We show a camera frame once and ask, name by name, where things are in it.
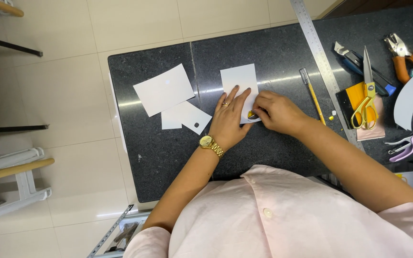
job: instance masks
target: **gold scissors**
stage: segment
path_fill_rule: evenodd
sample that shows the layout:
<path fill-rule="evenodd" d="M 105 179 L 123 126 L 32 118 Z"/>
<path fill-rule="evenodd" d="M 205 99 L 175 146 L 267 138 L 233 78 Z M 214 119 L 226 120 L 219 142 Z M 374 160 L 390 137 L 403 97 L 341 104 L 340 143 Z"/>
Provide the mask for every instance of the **gold scissors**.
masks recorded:
<path fill-rule="evenodd" d="M 377 123 L 377 119 L 379 115 L 377 114 L 377 110 L 374 106 L 374 99 L 375 99 L 375 83 L 372 79 L 372 70 L 371 70 L 371 63 L 369 61 L 368 50 L 366 46 L 364 46 L 364 60 L 363 60 L 363 74 L 364 74 L 364 100 L 359 104 L 358 108 L 352 115 L 351 122 L 352 126 L 355 129 L 361 128 L 362 125 L 367 130 L 372 130 Z M 368 123 L 368 111 L 374 114 L 374 124 L 369 126 Z M 355 118 L 358 118 L 356 114 L 359 114 L 361 120 L 358 120 L 358 123 L 355 123 Z"/>

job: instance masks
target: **finger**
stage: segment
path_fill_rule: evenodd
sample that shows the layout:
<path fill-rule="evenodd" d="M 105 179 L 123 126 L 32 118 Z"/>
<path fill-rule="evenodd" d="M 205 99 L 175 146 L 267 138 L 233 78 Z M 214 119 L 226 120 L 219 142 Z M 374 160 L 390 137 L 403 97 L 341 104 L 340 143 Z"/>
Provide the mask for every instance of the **finger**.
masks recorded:
<path fill-rule="evenodd" d="M 232 106 L 232 110 L 233 111 L 237 110 L 238 112 L 241 113 L 241 110 L 243 109 L 243 105 L 245 104 L 245 100 L 250 95 L 250 93 L 251 93 L 251 88 L 248 88 L 245 91 L 243 91 L 243 93 L 240 94 L 240 96 L 236 97 L 234 101 L 232 101 L 232 103 L 230 104 Z"/>
<path fill-rule="evenodd" d="M 219 97 L 219 100 L 217 101 L 216 108 L 214 109 L 215 112 L 217 112 L 223 105 L 224 100 L 226 99 L 227 94 L 223 92 L 221 97 Z"/>
<path fill-rule="evenodd" d="M 262 122 L 265 124 L 270 122 L 270 116 L 265 112 L 264 110 L 260 108 L 255 108 L 253 109 L 253 112 L 259 116 L 259 118 L 262 120 Z"/>
<path fill-rule="evenodd" d="M 236 85 L 236 86 L 232 89 L 232 91 L 229 93 L 229 96 L 227 96 L 225 102 L 227 102 L 227 103 L 229 103 L 229 104 L 232 103 L 232 101 L 233 101 L 234 98 L 235 98 L 235 94 L 237 94 L 237 92 L 238 92 L 239 89 L 240 89 L 240 86 Z"/>
<path fill-rule="evenodd" d="M 241 131 L 243 132 L 243 134 L 246 135 L 246 134 L 250 131 L 251 127 L 252 127 L 254 124 L 255 124 L 255 123 L 244 124 L 244 125 L 241 127 Z"/>
<path fill-rule="evenodd" d="M 257 96 L 254 100 L 253 108 L 261 107 L 263 109 L 269 110 L 272 101 L 270 99 L 266 99 L 260 96 Z"/>
<path fill-rule="evenodd" d="M 261 91 L 259 92 L 260 97 L 266 98 L 266 99 L 272 99 L 273 97 L 277 96 L 278 93 L 275 93 L 273 91 Z"/>

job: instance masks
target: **black granite countertop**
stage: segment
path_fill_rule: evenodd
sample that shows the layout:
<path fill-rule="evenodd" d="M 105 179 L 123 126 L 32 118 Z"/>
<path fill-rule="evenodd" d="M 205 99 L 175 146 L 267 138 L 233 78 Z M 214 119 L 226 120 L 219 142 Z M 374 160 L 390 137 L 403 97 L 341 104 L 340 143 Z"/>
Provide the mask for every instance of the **black granite countertop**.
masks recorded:
<path fill-rule="evenodd" d="M 402 88 L 396 78 L 392 53 L 382 39 L 396 32 L 413 52 L 413 6 L 313 23 L 341 90 L 363 81 L 363 78 L 344 66 L 333 51 L 335 41 L 360 53 L 366 45 L 372 65 L 391 79 L 398 90 Z M 198 136 L 185 126 L 162 130 L 160 114 L 148 117 L 138 102 L 133 88 L 137 83 L 182 63 L 196 94 L 189 102 L 213 115 L 215 103 L 223 92 L 219 71 L 254 63 L 260 91 L 286 95 L 306 114 L 318 119 L 310 93 L 299 75 L 299 69 L 305 67 L 324 117 L 329 117 L 334 110 L 298 23 L 114 55 L 108 62 L 140 202 L 160 199 L 197 148 L 202 135 Z M 391 157 L 387 154 L 390 147 L 383 141 L 409 134 L 394 123 L 393 107 L 398 94 L 384 98 L 386 138 L 363 141 L 366 153 L 381 164 L 390 163 Z M 338 116 L 333 121 L 326 119 L 326 123 L 345 138 Z M 267 130 L 258 122 L 244 140 L 226 153 L 212 180 L 238 178 L 254 164 L 283 168 L 303 176 L 329 173 L 301 142 Z"/>

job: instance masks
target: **pink shirt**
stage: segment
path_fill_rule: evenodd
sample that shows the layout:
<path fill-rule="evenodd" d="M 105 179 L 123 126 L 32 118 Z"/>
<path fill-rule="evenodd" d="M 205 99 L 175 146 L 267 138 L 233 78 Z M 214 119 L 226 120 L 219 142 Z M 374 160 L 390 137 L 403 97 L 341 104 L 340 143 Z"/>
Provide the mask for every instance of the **pink shirt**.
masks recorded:
<path fill-rule="evenodd" d="M 124 258 L 413 258 L 413 203 L 378 214 L 328 186 L 254 165 L 241 179 L 210 182 L 172 234 L 135 236 Z"/>

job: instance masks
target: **woman's right hand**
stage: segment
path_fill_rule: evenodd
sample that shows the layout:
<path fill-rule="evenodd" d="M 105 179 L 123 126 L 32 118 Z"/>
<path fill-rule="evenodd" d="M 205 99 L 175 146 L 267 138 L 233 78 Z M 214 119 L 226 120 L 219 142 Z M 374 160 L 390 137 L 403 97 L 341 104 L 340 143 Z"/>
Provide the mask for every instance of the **woman's right hand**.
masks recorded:
<path fill-rule="evenodd" d="M 304 114 L 289 98 L 272 91 L 261 91 L 257 95 L 253 112 L 261 118 L 267 129 L 294 137 L 304 126 L 316 121 Z"/>

